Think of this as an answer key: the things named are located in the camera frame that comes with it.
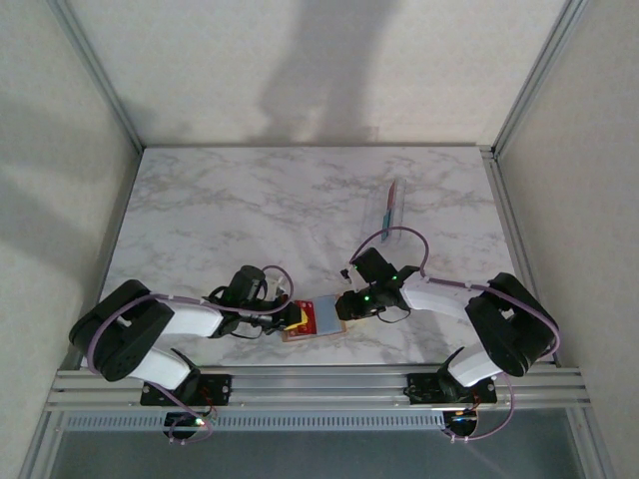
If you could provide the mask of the aluminium frame post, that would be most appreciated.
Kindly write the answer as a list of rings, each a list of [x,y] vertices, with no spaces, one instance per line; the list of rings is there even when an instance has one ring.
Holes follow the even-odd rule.
[[[490,153],[494,160],[497,160],[505,151],[589,3],[590,0],[564,0],[557,19],[534,60],[502,127],[492,142]]]
[[[138,155],[142,155],[145,150],[145,145],[136,132],[130,116],[118,97],[69,1],[46,0],[46,3],[90,76],[98,93],[109,107],[119,128],[122,130],[134,151]]]

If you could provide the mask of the clear acrylic card stand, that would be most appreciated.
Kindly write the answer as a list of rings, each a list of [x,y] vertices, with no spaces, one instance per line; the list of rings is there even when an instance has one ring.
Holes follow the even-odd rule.
[[[392,209],[391,227],[401,227],[403,224],[404,197],[406,189],[406,181],[404,178],[395,177],[385,181],[383,184],[373,188],[365,202],[363,218],[361,222],[360,240],[364,241],[372,234],[381,231],[382,219],[387,211],[386,200],[387,192],[390,184],[396,181],[396,196],[394,208]],[[381,234],[371,240],[370,244],[375,247],[390,248],[399,242],[401,231],[392,231],[391,229],[386,241],[381,240]]]

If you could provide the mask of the aluminium frame leg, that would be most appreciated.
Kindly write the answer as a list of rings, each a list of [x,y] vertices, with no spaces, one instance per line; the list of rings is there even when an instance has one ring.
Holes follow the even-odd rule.
[[[617,479],[591,408],[567,408],[567,418],[585,479]]]
[[[66,423],[63,411],[42,413],[18,479],[50,479]]]

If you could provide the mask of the pink leather card holder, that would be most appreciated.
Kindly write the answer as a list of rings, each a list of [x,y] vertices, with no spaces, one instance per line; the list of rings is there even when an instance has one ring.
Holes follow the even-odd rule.
[[[337,316],[335,308],[336,295],[318,296],[307,301],[311,301],[315,307],[317,333],[309,336],[293,336],[291,330],[283,331],[281,334],[283,342],[295,342],[346,333],[346,322]]]

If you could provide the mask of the aluminium table side rail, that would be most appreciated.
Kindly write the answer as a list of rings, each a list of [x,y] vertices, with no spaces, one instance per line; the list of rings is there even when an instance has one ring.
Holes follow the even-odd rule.
[[[554,351],[560,341],[557,339],[558,326],[551,315],[540,305],[531,275],[530,264],[524,251],[522,236],[517,225],[514,209],[506,190],[503,175],[491,151],[481,151],[491,191],[498,210],[508,251],[517,280],[508,280],[505,293],[518,299],[540,314],[538,317],[527,309],[513,306],[512,319],[522,330],[522,338],[530,342],[544,340],[545,349],[539,358],[553,360]]]
[[[97,276],[91,284],[88,298],[81,306],[79,318],[82,318],[88,313],[101,298],[144,153],[145,150],[142,150],[133,160],[133,166],[126,170],[124,180],[117,191],[114,207],[107,222],[106,231],[98,251]]]

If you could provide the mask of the aluminium frame cross rail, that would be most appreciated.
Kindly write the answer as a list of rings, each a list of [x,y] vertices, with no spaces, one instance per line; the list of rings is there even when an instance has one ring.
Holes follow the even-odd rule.
[[[226,411],[249,410],[400,410],[409,407],[403,389],[410,374],[434,373],[435,366],[418,364],[352,366],[228,366],[205,374],[231,377]],[[590,397],[577,368],[542,363],[511,379],[514,399],[505,380],[495,381],[497,402],[482,410],[589,407]],[[108,382],[86,369],[56,373],[45,401],[47,411],[133,411],[145,407],[150,390],[138,379]]]

